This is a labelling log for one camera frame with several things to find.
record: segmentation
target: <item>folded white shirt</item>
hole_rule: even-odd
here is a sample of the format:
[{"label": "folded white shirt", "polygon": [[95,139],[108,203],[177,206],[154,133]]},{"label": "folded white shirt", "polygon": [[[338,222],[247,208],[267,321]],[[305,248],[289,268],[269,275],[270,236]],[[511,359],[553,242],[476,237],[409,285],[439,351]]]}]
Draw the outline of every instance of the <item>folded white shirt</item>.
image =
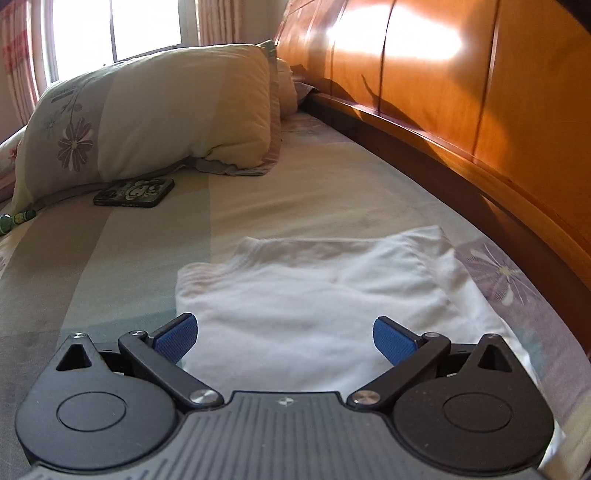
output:
[{"label": "folded white shirt", "polygon": [[502,335],[539,385],[527,351],[437,226],[382,239],[245,238],[223,264],[183,267],[176,302],[199,323],[185,370],[226,400],[234,390],[346,399],[391,367],[372,339],[382,315],[454,343]]}]

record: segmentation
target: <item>window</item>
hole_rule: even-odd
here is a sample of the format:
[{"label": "window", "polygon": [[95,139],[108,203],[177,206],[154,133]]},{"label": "window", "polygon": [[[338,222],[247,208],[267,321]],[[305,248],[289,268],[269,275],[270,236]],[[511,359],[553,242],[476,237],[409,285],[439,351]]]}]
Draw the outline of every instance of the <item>window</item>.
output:
[{"label": "window", "polygon": [[52,82],[117,61],[198,45],[195,0],[45,0]]}]

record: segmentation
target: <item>ribbed gray panel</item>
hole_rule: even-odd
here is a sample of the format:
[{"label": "ribbed gray panel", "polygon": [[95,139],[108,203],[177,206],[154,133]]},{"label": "ribbed gray panel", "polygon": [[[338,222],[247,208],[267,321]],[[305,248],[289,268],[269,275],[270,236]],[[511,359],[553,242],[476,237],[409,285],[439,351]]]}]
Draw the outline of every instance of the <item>ribbed gray panel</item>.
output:
[{"label": "ribbed gray panel", "polygon": [[[72,480],[35,468],[25,480]],[[236,393],[187,416],[145,462],[93,480],[452,480],[401,448],[383,418],[356,413],[334,393]],[[504,480],[540,480],[534,470]]]}]

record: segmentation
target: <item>pillow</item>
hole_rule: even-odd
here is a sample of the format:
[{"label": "pillow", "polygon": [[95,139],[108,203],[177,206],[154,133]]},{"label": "pillow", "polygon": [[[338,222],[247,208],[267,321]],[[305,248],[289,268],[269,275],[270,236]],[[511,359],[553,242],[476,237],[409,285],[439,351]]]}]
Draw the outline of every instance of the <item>pillow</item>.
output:
[{"label": "pillow", "polygon": [[206,171],[265,173],[280,145],[276,65],[272,42],[180,48],[52,85],[19,147],[11,210],[188,158]]},{"label": "pillow", "polygon": [[294,82],[295,93],[297,95],[297,104],[301,105],[312,90],[316,90],[312,85],[306,83]]},{"label": "pillow", "polygon": [[14,165],[17,158],[18,144],[21,142],[26,128],[26,126],[22,127],[0,145],[0,202],[12,197],[15,181]]},{"label": "pillow", "polygon": [[279,103],[281,118],[297,112],[297,94],[291,78],[291,68],[285,60],[277,59],[277,76],[279,77]]}]

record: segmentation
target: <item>phone case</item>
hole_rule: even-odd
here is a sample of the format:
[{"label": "phone case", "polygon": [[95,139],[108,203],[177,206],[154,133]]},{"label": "phone case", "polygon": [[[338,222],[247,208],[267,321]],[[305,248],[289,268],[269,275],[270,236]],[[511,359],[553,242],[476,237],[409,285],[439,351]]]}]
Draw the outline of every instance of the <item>phone case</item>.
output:
[{"label": "phone case", "polygon": [[158,205],[173,187],[173,179],[128,181],[101,190],[96,194],[94,204],[150,208]]}]

